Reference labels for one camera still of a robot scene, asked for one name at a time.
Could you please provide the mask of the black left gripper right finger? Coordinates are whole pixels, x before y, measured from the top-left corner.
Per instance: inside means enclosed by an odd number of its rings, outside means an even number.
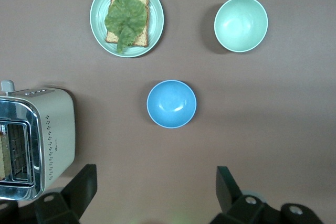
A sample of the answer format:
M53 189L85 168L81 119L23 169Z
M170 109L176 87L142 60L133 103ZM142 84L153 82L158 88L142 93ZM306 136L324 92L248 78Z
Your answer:
M221 212L211 223L278 223L279 211L260 197L243 194L226 166L216 170L216 196Z

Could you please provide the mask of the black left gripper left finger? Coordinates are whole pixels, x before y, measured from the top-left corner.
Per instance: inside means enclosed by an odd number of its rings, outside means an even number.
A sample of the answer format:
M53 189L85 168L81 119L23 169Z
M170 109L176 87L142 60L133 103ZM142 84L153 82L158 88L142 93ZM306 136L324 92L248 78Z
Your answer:
M87 164L60 192L47 193L35 200L37 222L79 223L97 188L97 167Z

